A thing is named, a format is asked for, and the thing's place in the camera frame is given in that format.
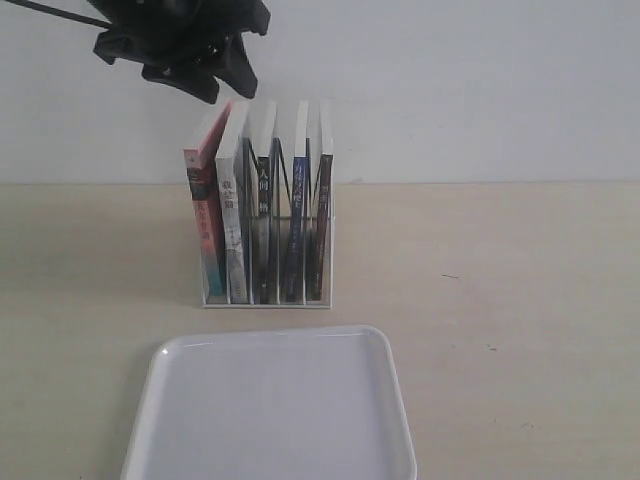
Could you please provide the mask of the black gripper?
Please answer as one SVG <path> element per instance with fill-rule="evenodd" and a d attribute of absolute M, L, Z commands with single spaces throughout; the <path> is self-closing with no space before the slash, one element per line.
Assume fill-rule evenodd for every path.
<path fill-rule="evenodd" d="M 112 26 L 98 35 L 94 53 L 144 64 L 149 82 L 215 104 L 219 83 L 254 98 L 258 80 L 241 34 L 267 34 L 271 12 L 262 1 L 92 1 Z M 216 46 L 216 53 L 198 56 Z"/>

